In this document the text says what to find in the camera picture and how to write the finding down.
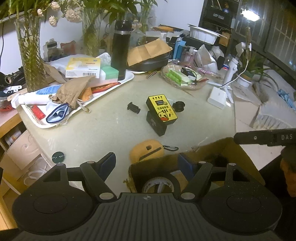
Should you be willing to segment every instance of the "brown paper bag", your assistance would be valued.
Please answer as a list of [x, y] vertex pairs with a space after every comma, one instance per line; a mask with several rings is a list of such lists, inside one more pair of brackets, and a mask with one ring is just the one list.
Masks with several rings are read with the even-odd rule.
[[172, 48], [161, 39], [154, 40], [148, 44], [131, 49], [128, 52], [128, 66], [140, 63], [146, 59], [154, 58], [170, 52]]
[[58, 89], [52, 100], [59, 104], [68, 103], [72, 108], [76, 109], [78, 97], [92, 78], [95, 78], [95, 76], [78, 77], [69, 80]]

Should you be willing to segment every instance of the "tape roll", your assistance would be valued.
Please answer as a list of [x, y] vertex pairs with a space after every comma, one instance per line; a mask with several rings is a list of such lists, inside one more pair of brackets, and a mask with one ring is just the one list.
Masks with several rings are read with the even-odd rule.
[[161, 193], [165, 185], [168, 186], [175, 195], [180, 195], [181, 193], [180, 183], [172, 174], [169, 173], [149, 179], [142, 187], [142, 193], [147, 193], [148, 190], [155, 185], [159, 185], [157, 193]]

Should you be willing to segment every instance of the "red object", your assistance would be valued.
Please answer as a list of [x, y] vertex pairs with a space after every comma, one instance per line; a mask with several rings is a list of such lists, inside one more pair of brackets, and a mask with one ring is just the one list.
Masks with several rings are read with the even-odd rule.
[[31, 110], [39, 120], [42, 120], [45, 117], [45, 114], [38, 108], [37, 105], [32, 105]]
[[98, 86], [98, 87], [93, 87], [91, 89], [91, 91], [92, 91], [93, 94], [96, 94], [96, 93], [104, 92], [104, 91], [106, 91], [106, 90], [108, 90], [111, 87], [116, 86], [116, 85], [120, 85], [120, 82], [112, 83], [112, 84], [108, 84], [108, 85], [102, 85], [102, 86]]
[[11, 111], [13, 109], [13, 107], [11, 106], [11, 104], [10, 105], [8, 105], [8, 106], [6, 106], [6, 107], [4, 107], [3, 109], [0, 109], [0, 111]]

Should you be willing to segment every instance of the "blue label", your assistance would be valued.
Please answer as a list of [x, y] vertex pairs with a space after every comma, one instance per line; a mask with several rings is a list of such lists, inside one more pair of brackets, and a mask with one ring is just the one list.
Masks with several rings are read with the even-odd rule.
[[54, 85], [54, 86], [49, 86], [46, 88], [43, 88], [41, 90], [38, 90], [36, 92], [36, 95], [49, 95], [49, 94], [55, 94], [57, 90], [61, 87], [62, 85]]

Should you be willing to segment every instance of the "flower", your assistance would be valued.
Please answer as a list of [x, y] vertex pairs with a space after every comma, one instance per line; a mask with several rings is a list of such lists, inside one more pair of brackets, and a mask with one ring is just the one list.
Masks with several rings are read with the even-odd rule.
[[54, 11], [59, 11], [60, 10], [60, 5], [59, 5], [59, 3], [57, 3], [57, 2], [52, 2], [51, 4], [50, 4], [50, 7], [52, 8], [52, 10], [54, 10]]
[[55, 16], [50, 16], [48, 20], [51, 26], [53, 27], [57, 26], [58, 18], [56, 18]]
[[39, 17], [43, 17], [43, 11], [40, 8], [37, 9], [37, 13]]
[[66, 19], [71, 23], [80, 23], [82, 21], [80, 11], [69, 8], [65, 14]]

